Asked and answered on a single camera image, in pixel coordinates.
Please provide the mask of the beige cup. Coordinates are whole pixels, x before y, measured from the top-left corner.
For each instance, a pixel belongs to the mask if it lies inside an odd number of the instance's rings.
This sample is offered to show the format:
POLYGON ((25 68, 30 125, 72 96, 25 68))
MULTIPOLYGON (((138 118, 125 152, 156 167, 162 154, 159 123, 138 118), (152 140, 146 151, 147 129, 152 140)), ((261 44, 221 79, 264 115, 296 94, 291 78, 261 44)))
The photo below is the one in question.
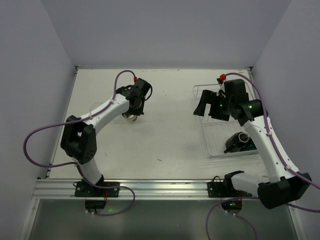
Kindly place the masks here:
POLYGON ((134 123, 138 119, 138 116, 134 114, 123 113, 122 116, 129 123, 134 123))

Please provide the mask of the black mug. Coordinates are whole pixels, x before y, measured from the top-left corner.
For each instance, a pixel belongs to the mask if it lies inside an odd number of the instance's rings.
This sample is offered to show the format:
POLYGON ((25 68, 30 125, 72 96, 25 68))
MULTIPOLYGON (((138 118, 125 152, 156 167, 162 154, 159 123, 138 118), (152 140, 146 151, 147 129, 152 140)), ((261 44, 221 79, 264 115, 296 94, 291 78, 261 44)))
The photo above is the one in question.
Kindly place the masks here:
POLYGON ((225 142, 225 154, 240 152, 249 143, 250 137, 245 132, 237 132, 225 142))

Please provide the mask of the clear glass cup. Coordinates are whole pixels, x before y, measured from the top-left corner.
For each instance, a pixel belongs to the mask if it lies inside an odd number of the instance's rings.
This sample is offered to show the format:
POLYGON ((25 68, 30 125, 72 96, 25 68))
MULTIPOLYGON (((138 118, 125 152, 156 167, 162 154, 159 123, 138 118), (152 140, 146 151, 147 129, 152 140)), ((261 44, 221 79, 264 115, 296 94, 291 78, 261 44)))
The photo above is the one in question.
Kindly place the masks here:
POLYGON ((95 102, 93 105, 90 106, 89 112, 93 112, 96 108, 99 108, 103 103, 102 102, 95 102))

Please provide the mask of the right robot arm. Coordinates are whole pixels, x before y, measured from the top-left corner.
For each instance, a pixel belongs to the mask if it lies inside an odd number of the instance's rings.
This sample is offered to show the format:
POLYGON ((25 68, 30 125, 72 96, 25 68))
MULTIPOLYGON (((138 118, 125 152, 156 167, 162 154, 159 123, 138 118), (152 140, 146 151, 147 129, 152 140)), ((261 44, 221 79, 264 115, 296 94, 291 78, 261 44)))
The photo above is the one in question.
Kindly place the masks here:
POLYGON ((271 120, 260 99, 250 99, 242 79, 218 80, 219 90, 204 89, 194 110, 195 116, 219 121, 238 121, 243 128, 227 140, 226 152, 238 152, 253 141, 266 169, 267 177, 250 175, 243 170, 224 176, 222 189, 228 196, 257 197, 267 209, 300 199, 311 185, 309 173, 302 173, 291 161, 273 130, 271 120))

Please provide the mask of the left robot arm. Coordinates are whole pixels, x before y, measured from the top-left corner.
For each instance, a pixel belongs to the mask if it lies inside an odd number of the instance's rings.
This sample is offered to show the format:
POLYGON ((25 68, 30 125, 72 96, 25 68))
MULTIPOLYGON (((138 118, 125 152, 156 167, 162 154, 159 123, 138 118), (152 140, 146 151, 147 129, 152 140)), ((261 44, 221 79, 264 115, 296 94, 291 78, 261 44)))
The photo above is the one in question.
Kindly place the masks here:
POLYGON ((95 161, 98 133, 119 116, 135 122, 144 114, 145 101, 149 99, 147 93, 152 91, 150 83, 136 78, 133 85, 118 88, 111 99, 93 111, 81 117, 71 115, 67 118, 60 147, 77 164, 86 183, 101 186, 104 181, 95 161))

